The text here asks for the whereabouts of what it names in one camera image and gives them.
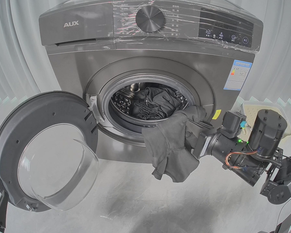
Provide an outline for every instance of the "open door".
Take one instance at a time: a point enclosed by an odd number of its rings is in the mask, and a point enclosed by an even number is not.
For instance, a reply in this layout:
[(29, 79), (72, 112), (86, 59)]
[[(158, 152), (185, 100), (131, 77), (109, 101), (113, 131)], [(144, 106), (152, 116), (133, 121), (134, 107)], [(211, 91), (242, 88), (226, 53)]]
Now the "open door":
[(18, 208), (67, 210), (98, 173), (96, 120), (77, 95), (46, 92), (14, 109), (0, 127), (0, 192)]

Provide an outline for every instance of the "qr code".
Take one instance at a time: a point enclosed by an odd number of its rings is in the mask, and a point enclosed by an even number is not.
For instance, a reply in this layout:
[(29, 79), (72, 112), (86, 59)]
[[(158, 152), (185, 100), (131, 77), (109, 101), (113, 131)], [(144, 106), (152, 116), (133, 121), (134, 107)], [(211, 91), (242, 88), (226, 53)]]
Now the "qr code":
[(248, 74), (249, 69), (241, 69), (241, 72), (239, 73), (239, 76), (245, 77)]

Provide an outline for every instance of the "white curtain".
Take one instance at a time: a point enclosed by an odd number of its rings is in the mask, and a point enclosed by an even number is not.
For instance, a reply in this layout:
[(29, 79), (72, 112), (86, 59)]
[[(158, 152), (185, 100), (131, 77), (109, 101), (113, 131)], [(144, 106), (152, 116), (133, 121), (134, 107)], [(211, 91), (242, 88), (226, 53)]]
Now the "white curtain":
[[(38, 18), (63, 1), (0, 0), (0, 98), (60, 89), (41, 45)], [(264, 23), (260, 53), (240, 96), (291, 102), (291, 0), (229, 1)]]
[(15, 32), (10, 0), (0, 0), (0, 100), (38, 92)]

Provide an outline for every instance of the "control panel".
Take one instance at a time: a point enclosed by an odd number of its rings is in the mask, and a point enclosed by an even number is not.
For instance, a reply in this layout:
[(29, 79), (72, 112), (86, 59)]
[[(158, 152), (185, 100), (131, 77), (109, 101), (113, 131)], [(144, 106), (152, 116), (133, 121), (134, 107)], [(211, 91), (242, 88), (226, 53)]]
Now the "control panel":
[(232, 13), (176, 0), (114, 0), (115, 37), (208, 39), (251, 48), (253, 23)]
[(172, 0), (114, 0), (114, 36), (197, 39), (199, 10)]
[(251, 47), (253, 23), (218, 10), (201, 8), (198, 37)]

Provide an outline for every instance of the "start pause button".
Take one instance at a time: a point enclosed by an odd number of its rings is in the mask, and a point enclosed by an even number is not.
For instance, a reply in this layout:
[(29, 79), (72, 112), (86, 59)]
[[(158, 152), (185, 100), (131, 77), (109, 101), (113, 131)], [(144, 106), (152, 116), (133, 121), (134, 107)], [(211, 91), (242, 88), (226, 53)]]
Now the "start pause button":
[(248, 37), (245, 36), (245, 37), (243, 38), (243, 43), (244, 43), (244, 44), (248, 44), (248, 42), (249, 42), (249, 39), (248, 39)]

